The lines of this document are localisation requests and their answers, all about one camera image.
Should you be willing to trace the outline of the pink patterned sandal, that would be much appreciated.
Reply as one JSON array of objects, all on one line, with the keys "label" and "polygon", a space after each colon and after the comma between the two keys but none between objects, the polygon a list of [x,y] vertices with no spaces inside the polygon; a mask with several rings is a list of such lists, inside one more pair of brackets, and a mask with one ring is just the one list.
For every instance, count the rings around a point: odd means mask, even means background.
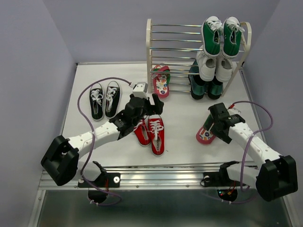
[{"label": "pink patterned sandal", "polygon": [[209,125],[213,125],[213,119],[211,115],[208,115],[205,123],[196,134],[196,140],[201,144],[209,145],[216,138],[209,130],[206,129]]},{"label": "pink patterned sandal", "polygon": [[159,98],[169,96],[170,69],[167,65],[156,65],[152,69],[153,91]]}]

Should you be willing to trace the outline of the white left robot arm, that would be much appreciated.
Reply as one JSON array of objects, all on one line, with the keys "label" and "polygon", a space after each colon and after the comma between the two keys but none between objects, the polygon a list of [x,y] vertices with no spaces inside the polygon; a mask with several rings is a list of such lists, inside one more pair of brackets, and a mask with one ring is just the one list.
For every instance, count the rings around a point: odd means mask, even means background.
[{"label": "white left robot arm", "polygon": [[124,110],[100,127],[67,139],[57,136],[41,160],[42,167],[58,186],[76,178],[101,186],[105,182],[105,169],[96,161],[81,162],[80,159],[91,156],[92,151],[102,145],[126,137],[145,116],[162,114],[164,103],[156,94],[152,98],[153,104],[149,98],[131,95]]}]

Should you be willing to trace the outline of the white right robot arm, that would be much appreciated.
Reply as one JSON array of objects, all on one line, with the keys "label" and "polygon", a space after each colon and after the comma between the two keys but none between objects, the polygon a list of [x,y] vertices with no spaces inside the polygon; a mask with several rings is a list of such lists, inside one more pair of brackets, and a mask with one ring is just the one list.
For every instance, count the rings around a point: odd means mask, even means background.
[{"label": "white right robot arm", "polygon": [[292,194],[298,190],[296,161],[283,156],[256,136],[246,121],[236,112],[234,105],[224,103],[208,108],[210,114],[204,124],[207,131],[223,142],[236,142],[243,150],[241,162],[220,165],[217,172],[206,173],[205,187],[246,185],[255,188],[265,201]]}]

